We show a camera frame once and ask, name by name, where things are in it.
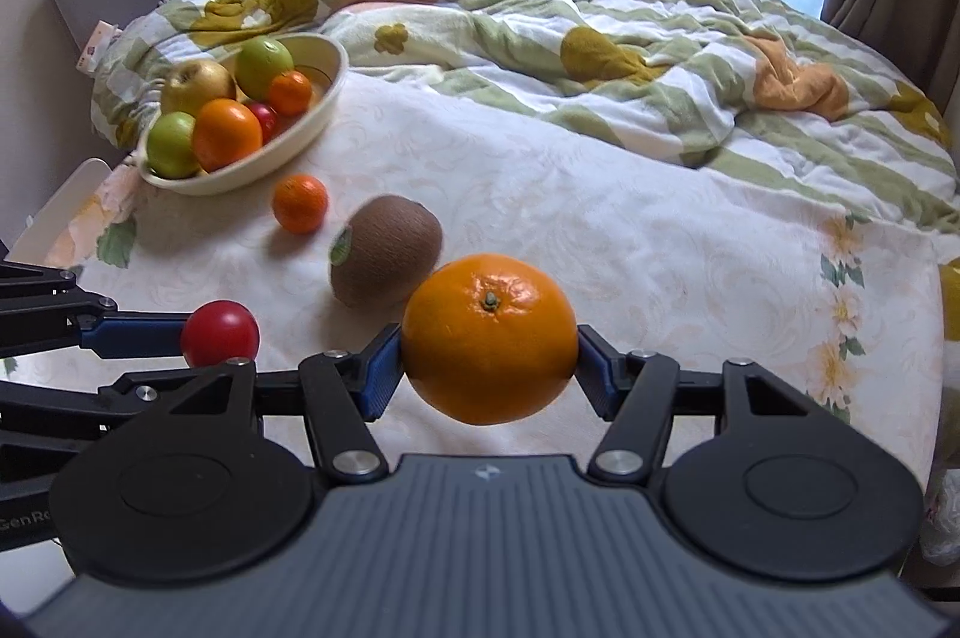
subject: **brown kiwi fruit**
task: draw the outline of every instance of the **brown kiwi fruit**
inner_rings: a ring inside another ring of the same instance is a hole
[[[330,248],[330,286],[347,307],[407,299],[440,257],[443,229],[427,208],[388,194],[365,203]]]

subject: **silver bolt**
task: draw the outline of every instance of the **silver bolt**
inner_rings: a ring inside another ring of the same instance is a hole
[[[345,475],[368,475],[380,466],[380,457],[372,451],[341,451],[333,457],[333,466]]]
[[[604,473],[611,475],[630,475],[643,467],[643,457],[624,449],[610,449],[597,454],[594,463]]]

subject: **green apple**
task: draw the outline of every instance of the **green apple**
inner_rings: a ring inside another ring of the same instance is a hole
[[[160,91],[160,112],[186,112],[196,117],[214,99],[236,99],[237,89],[227,67],[212,59],[177,64]]]
[[[190,148],[193,136],[193,115],[170,112],[160,115],[147,134],[147,163],[160,178],[182,179],[200,171]]]
[[[237,53],[233,75],[243,93],[254,102],[265,103],[272,80],[293,68],[293,56],[280,42],[270,37],[253,37]]]

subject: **orange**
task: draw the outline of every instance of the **orange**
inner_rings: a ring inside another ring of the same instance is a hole
[[[546,408],[577,363],[577,319],[560,286],[510,256],[440,267],[407,302],[400,353],[416,393],[473,425]]]
[[[213,99],[200,109],[190,140],[206,172],[223,169],[263,146],[260,122],[234,99]]]
[[[274,189],[274,217],[287,232],[309,235],[320,229],[330,203],[325,186],[310,175],[291,175]]]
[[[267,104],[277,115],[293,118],[306,112],[313,97],[313,85],[304,73],[296,70],[277,75],[270,82]]]

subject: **green and white striped blanket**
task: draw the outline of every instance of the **green and white striped blanket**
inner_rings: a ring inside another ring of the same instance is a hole
[[[94,123],[133,147],[173,62],[292,27],[337,38],[368,75],[928,232],[960,340],[949,131],[901,72],[826,23],[776,0],[168,0],[107,51]],[[824,276],[856,281],[847,233],[834,238]]]

